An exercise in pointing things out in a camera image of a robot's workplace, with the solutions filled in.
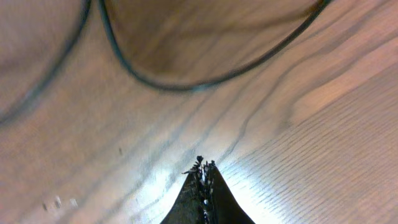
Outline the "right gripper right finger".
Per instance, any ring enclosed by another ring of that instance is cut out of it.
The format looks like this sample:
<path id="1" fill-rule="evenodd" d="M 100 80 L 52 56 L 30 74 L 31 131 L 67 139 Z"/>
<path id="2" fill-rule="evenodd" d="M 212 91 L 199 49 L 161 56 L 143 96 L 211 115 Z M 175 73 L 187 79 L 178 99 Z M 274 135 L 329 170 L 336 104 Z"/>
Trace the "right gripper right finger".
<path id="1" fill-rule="evenodd" d="M 214 161 L 205 166 L 205 215 L 208 223 L 254 224 L 239 206 Z"/>

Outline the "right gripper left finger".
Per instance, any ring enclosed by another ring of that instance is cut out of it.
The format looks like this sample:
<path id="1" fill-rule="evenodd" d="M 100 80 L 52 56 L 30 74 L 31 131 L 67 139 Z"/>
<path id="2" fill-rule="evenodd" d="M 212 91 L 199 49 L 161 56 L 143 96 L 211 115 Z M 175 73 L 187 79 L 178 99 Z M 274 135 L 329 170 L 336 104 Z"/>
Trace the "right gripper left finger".
<path id="1" fill-rule="evenodd" d="M 186 179 L 166 217 L 161 224 L 204 224 L 205 211 L 203 208 L 203 196 L 201 190 L 203 188 L 202 176 L 203 170 L 201 163 L 202 156 L 197 156 L 192 168 L 183 172 Z"/>

